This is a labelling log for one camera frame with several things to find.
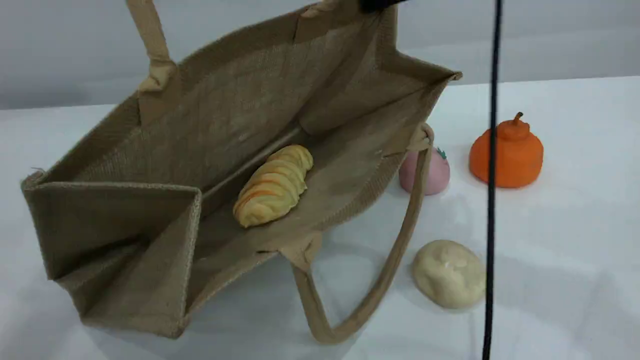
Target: bag handle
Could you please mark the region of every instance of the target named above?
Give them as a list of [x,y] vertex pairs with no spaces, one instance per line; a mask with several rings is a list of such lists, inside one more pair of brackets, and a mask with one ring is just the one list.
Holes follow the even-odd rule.
[[127,0],[127,7],[149,57],[149,75],[138,85],[140,120],[145,126],[178,105],[180,74],[169,56],[153,0]]
[[424,198],[424,180],[429,172],[431,151],[433,149],[433,131],[426,124],[422,126],[422,130],[425,131],[430,141],[421,141],[410,145],[410,147],[415,147],[416,144],[421,143],[422,149],[418,155],[409,205],[396,242],[373,287],[362,299],[360,305],[340,325],[331,328],[311,274],[310,264],[316,252],[320,249],[322,234],[320,232],[312,233],[304,241],[299,241],[292,247],[280,250],[282,255],[291,262],[309,328],[315,339],[320,343],[340,343],[358,331],[374,313],[391,286],[402,256],[412,237]]

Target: black object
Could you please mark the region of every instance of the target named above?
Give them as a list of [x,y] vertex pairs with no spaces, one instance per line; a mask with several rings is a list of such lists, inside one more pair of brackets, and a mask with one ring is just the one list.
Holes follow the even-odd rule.
[[495,0],[493,20],[493,54],[491,64],[491,107],[489,114],[489,181],[486,223],[486,304],[484,306],[484,342],[482,359],[491,356],[493,328],[493,262],[495,253],[495,157],[497,143],[498,69],[500,63],[500,32],[502,30],[502,0]]
[[360,0],[360,10],[363,13],[379,12],[403,1],[406,0]]

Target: pumpkin stem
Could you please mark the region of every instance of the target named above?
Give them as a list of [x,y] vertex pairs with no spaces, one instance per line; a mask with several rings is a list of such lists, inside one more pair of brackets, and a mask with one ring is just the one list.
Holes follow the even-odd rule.
[[513,124],[514,125],[518,125],[520,123],[520,117],[522,117],[524,114],[519,112],[516,114],[516,117],[513,118]]

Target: croissant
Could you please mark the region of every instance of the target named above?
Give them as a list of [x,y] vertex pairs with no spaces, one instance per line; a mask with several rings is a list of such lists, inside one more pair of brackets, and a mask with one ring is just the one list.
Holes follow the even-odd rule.
[[307,189],[305,176],[313,166],[314,159],[303,146],[290,145],[274,152],[238,194],[233,208],[236,220],[251,227],[288,214]]

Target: orange pumpkin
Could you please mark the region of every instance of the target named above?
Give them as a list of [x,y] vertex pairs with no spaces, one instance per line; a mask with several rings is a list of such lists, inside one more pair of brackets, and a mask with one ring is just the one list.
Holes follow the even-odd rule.
[[[495,185],[499,188],[520,188],[533,183],[542,169],[544,148],[540,139],[529,131],[529,124],[520,120],[501,122],[497,127]],[[485,183],[489,180],[490,131],[482,134],[469,152],[469,170]]]

